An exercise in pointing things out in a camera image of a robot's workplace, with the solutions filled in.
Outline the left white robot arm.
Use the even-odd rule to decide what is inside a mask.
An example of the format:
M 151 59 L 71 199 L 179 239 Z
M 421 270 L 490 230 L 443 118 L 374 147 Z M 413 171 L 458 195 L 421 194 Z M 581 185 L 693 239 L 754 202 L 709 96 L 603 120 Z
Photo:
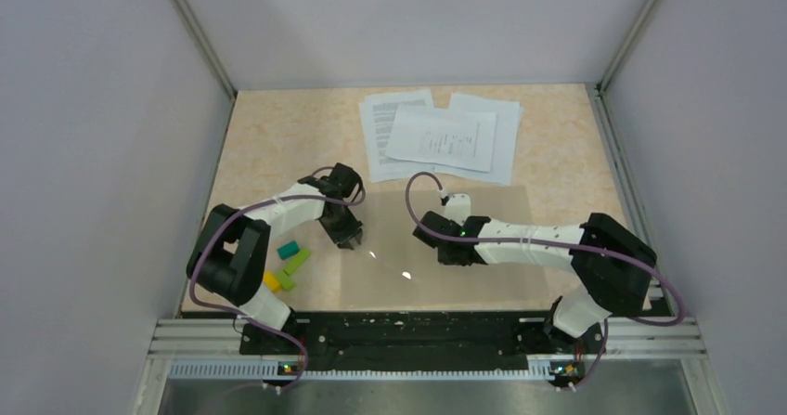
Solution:
M 293 311 L 263 284 L 269 244 L 317 221 L 337 248 L 352 250 L 360 245 L 363 229 L 351 208 L 364 198 L 360 174 L 337 163 L 326 175 L 305 176 L 254 205 L 214 206 L 187 262 L 189 296 L 196 297 L 196 286 L 219 295 L 231 304 L 224 310 L 264 326 L 262 339 L 271 350 L 290 351 L 298 338 L 288 322 Z

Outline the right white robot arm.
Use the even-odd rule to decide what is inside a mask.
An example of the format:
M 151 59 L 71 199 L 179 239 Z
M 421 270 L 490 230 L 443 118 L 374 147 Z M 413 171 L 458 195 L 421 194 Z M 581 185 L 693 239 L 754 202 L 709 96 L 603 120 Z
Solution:
M 609 316 L 638 316 L 657 259 L 652 248 L 602 213 L 581 224 L 549 227 L 479 215 L 458 223 L 428 212 L 413 235 L 446 266 L 524 264 L 575 275 L 578 286 L 553 303 L 545 321 L 545 341 L 557 352 L 570 351 Z

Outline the beige file folder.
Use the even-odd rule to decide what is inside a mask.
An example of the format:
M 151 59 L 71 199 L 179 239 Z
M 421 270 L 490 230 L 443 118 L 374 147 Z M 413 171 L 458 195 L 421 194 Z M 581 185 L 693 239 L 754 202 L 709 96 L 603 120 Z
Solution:
M 361 243 L 341 252 L 342 310 L 539 310 L 557 293 L 545 268 L 520 263 L 469 266 L 470 248 L 449 250 L 414 236 L 412 216 L 442 212 L 434 190 L 374 192 L 355 210 Z

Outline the form paper sheet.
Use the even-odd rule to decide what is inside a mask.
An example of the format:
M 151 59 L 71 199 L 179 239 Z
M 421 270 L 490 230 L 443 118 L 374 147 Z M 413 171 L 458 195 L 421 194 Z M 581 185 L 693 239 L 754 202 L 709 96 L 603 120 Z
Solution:
M 487 173 L 492 170 L 497 115 L 424 107 L 400 107 L 384 155 Z

